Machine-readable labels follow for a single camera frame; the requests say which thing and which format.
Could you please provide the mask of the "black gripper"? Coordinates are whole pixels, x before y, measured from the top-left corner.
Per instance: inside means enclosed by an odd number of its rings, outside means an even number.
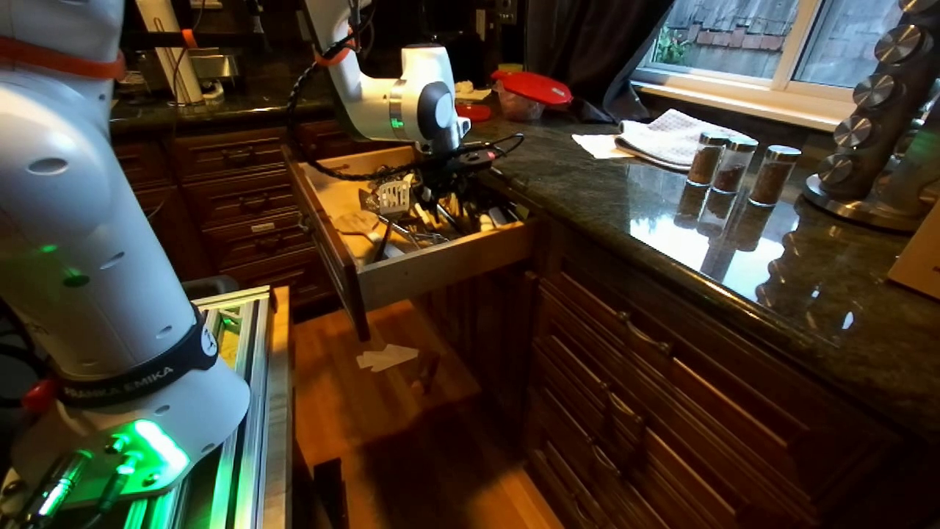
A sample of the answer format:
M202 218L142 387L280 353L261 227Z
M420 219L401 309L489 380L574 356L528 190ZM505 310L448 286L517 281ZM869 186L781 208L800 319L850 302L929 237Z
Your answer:
M462 183L492 164L489 146L459 146L452 153L424 156L414 164L420 202L436 202L462 187Z

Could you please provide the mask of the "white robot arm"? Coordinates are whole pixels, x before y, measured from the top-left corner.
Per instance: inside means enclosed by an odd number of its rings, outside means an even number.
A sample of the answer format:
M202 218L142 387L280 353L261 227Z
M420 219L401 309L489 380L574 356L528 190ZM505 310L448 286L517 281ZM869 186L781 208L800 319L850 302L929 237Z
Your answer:
M51 356L17 529L161 494L249 410L110 139L123 0L0 0L0 297Z

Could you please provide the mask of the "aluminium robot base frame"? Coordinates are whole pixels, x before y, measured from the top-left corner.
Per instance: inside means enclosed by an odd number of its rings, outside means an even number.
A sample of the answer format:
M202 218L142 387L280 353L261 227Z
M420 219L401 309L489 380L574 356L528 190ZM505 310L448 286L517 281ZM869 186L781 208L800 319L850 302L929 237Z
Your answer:
M104 529L288 529L288 288L202 297L236 394L179 396L117 432L123 494Z

